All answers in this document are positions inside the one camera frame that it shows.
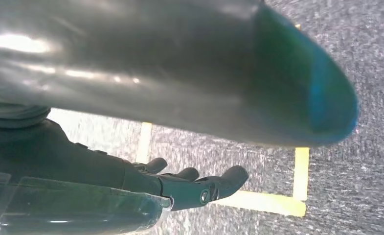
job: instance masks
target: black tube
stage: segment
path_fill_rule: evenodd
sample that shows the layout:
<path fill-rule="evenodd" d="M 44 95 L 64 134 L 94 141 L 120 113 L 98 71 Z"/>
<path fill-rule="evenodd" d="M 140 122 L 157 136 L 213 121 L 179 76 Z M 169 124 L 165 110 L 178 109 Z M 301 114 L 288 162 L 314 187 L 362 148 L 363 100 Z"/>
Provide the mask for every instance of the black tube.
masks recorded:
<path fill-rule="evenodd" d="M 338 66 L 257 0 L 0 1 L 0 100 L 289 146 L 358 116 Z"/>

